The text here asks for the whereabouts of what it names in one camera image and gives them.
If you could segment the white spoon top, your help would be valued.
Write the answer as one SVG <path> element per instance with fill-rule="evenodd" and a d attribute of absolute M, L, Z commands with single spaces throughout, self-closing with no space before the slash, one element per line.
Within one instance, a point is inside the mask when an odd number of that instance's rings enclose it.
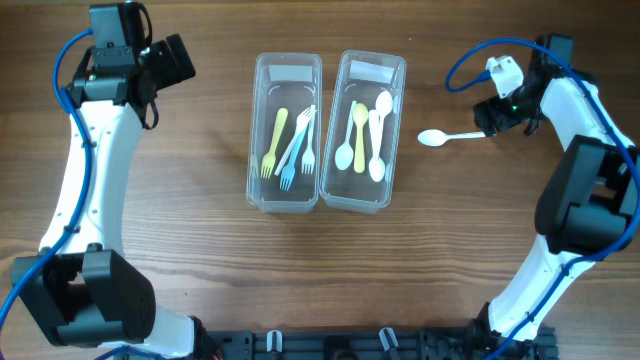
<path fill-rule="evenodd" d="M 440 147 L 449 140 L 477 139 L 477 138 L 485 138 L 485 137 L 486 137 L 486 134 L 482 131 L 447 134 L 438 129 L 428 129 L 428 130 L 422 131 L 418 135 L 418 141 L 425 146 Z"/>

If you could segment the white spoon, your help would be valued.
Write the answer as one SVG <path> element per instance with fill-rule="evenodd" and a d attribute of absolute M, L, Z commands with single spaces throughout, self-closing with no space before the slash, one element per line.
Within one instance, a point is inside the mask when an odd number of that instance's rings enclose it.
<path fill-rule="evenodd" d="M 354 150 L 350 144 L 350 141 L 354 125 L 353 113 L 356 104 L 357 102 L 353 100 L 349 111 L 344 142 L 336 149 L 335 152 L 335 165 L 340 171 L 346 170 L 351 165 L 354 159 Z"/>
<path fill-rule="evenodd" d="M 477 139 L 477 138 L 485 138 L 485 137 L 486 137 L 486 134 L 482 131 L 447 134 L 438 129 L 428 129 L 428 130 L 422 131 L 418 135 L 418 141 L 425 146 L 440 147 L 449 140 Z"/>
<path fill-rule="evenodd" d="M 393 109 L 393 97 L 389 91 L 383 91 L 378 95 L 375 102 L 375 109 L 379 115 L 377 143 L 378 149 L 381 149 L 384 120 Z"/>

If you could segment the cream spoon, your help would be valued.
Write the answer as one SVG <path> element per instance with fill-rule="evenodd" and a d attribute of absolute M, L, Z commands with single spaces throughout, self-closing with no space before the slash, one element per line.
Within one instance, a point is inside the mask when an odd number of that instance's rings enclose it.
<path fill-rule="evenodd" d="M 369 111 L 369 130 L 372 146 L 372 156 L 369 160 L 369 174 L 374 182 L 381 182 L 385 176 L 386 165 L 380 157 L 382 142 L 382 125 L 377 110 Z"/>

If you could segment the yellow plastic spoon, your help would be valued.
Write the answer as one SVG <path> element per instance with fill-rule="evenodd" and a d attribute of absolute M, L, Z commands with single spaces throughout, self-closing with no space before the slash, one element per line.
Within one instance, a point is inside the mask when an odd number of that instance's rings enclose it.
<path fill-rule="evenodd" d="M 356 143 L 354 155 L 354 171 L 363 173 L 365 171 L 365 150 L 364 150 L 364 126 L 369 118 L 369 111 L 362 103 L 357 103 L 353 113 L 353 120 L 356 126 Z"/>

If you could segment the yellow plastic fork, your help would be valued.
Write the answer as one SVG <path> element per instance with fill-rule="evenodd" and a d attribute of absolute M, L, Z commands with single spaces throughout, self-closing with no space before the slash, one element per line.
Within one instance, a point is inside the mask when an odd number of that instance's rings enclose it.
<path fill-rule="evenodd" d="M 276 113 L 270 147 L 268 152 L 263 156 L 261 163 L 261 177 L 263 179 L 269 179 L 273 173 L 276 159 L 276 150 L 287 118 L 288 110 L 286 108 L 279 108 Z"/>

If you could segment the white plastic fork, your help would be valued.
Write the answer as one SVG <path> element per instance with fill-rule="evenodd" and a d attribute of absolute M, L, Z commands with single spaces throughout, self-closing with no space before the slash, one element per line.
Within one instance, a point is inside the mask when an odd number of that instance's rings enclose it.
<path fill-rule="evenodd" d="M 276 176 L 280 175 L 282 169 L 284 168 L 287 162 L 287 159 L 289 158 L 289 155 L 292 152 L 295 142 L 297 141 L 298 137 L 303 133 L 303 131 L 305 130 L 306 126 L 309 124 L 311 117 L 315 114 L 315 112 L 316 112 L 316 106 L 312 104 L 310 107 L 302 111 L 297 116 L 294 135 L 289 145 L 287 146 L 284 154 L 282 155 L 280 162 L 278 163 L 278 166 L 275 171 Z"/>
<path fill-rule="evenodd" d="M 312 113 L 311 113 L 310 123 L 308 126 L 307 143 L 306 143 L 305 151 L 302 155 L 302 162 L 301 162 L 303 174 L 312 174 L 315 166 L 313 138 L 314 138 L 314 128 L 315 128 L 315 119 L 316 119 L 317 109 L 314 105 L 311 106 L 311 109 L 312 109 Z"/>

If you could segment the pale blue plastic fork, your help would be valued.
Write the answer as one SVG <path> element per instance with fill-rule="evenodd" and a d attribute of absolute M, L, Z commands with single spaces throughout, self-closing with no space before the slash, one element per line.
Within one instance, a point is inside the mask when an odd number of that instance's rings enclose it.
<path fill-rule="evenodd" d="M 292 152 L 288 158 L 288 162 L 284 166 L 280 176 L 280 190 L 288 191 L 292 185 L 295 177 L 295 163 L 300 150 L 300 147 L 304 141 L 306 132 L 303 132 L 296 140 Z"/>

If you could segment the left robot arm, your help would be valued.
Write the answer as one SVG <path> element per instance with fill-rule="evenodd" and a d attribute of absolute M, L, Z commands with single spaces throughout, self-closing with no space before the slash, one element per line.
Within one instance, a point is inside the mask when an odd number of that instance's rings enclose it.
<path fill-rule="evenodd" d="M 47 341 L 107 356 L 220 359 L 194 316 L 160 307 L 151 282 L 124 256 L 123 207 L 141 135 L 159 121 L 156 98 L 195 68 L 180 36 L 155 40 L 146 7 L 94 5 L 94 43 L 55 96 L 70 119 L 61 192 L 36 255 L 14 261 L 8 313 L 21 301 Z"/>

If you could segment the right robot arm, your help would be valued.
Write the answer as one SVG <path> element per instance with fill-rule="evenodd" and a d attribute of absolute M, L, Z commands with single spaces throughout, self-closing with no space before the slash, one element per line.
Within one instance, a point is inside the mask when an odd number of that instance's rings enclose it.
<path fill-rule="evenodd" d="M 497 94 L 474 106 L 477 127 L 493 136 L 524 124 L 531 135 L 547 121 L 564 155 L 538 200 L 531 251 L 474 324 L 474 346 L 490 359 L 531 349 L 575 279 L 624 249 L 639 226 L 639 151 L 604 109 L 592 76 L 571 66 L 572 38 L 503 41 L 531 48 L 531 61 L 523 71 L 509 56 L 488 60 L 476 80 L 493 81 Z"/>

